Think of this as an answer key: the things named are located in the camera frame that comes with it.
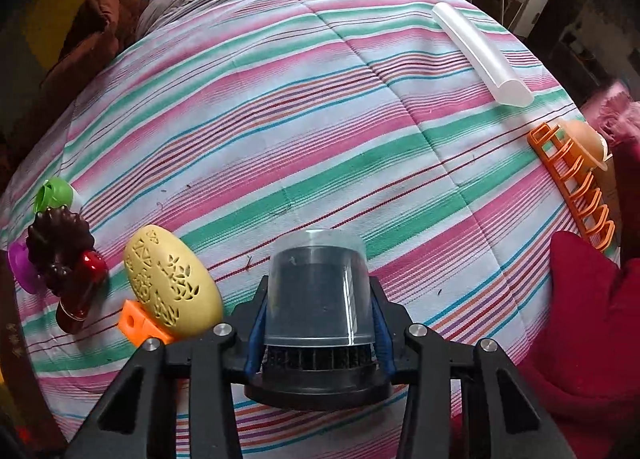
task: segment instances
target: orange cube with hole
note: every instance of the orange cube with hole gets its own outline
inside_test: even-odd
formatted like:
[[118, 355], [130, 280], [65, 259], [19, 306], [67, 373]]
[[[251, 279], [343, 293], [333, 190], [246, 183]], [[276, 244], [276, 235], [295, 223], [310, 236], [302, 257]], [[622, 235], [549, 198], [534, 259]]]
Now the orange cube with hole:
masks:
[[140, 347], [147, 338], [158, 338], [165, 345], [175, 341], [173, 336], [153, 323], [145, 309], [135, 300], [124, 301], [118, 329], [136, 347]]

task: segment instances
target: tablecloth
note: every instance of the tablecloth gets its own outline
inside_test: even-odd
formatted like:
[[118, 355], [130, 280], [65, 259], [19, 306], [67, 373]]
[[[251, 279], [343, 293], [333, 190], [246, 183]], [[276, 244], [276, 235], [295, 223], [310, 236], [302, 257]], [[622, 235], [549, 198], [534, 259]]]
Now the tablecloth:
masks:
[[[461, 10], [533, 91], [498, 105], [431, 18]], [[110, 285], [84, 330], [56, 326], [57, 299], [16, 285], [42, 392], [68, 438], [134, 348], [117, 329], [134, 298], [122, 250], [139, 227], [173, 231], [230, 312], [268, 273], [270, 243], [302, 227], [364, 238], [391, 301], [449, 339], [495, 338], [518, 361], [545, 320], [548, 244], [576, 231], [526, 142], [579, 117], [511, 33], [463, 0], [200, 0], [120, 55], [69, 107], [2, 197], [6, 247], [37, 187], [72, 183]], [[188, 384], [179, 457], [188, 457]], [[234, 388], [246, 457], [394, 457], [406, 390], [334, 413], [258, 405]], [[454, 388], [453, 411], [460, 410]]]

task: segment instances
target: purple plastic object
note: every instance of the purple plastic object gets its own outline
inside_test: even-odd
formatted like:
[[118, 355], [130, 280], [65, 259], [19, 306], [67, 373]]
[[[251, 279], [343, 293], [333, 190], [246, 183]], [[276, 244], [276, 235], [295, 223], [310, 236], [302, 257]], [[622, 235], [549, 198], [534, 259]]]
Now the purple plastic object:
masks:
[[23, 290], [35, 295], [38, 290], [45, 289], [44, 282], [29, 261], [29, 250], [23, 241], [16, 241], [9, 245], [8, 257], [15, 280]]

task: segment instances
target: dark brown scalloped object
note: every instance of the dark brown scalloped object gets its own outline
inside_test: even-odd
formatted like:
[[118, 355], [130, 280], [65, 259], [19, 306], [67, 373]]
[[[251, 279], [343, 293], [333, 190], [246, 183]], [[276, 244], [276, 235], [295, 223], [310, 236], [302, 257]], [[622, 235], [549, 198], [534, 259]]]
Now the dark brown scalloped object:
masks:
[[89, 223], [66, 206], [38, 212], [27, 230], [29, 260], [51, 292], [60, 296], [83, 251], [94, 249]]

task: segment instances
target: silver screw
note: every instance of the silver screw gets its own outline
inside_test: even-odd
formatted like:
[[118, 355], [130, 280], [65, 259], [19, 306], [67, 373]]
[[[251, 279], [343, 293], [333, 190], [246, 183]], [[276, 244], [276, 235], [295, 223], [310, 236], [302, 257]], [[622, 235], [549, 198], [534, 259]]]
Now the silver screw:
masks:
[[147, 338], [142, 343], [142, 348], [145, 351], [155, 351], [160, 346], [160, 341], [158, 338]]
[[412, 336], [425, 336], [427, 331], [427, 327], [422, 324], [411, 324], [409, 326], [409, 334]]
[[488, 353], [492, 353], [498, 350], [498, 344], [495, 343], [495, 340], [491, 340], [491, 338], [483, 338], [480, 341], [480, 346], [483, 351], [487, 351]]
[[215, 334], [217, 334], [218, 336], [226, 336], [229, 333], [231, 333], [231, 331], [233, 330], [233, 328], [226, 323], [222, 323], [222, 324], [218, 324], [213, 328], [213, 332]]

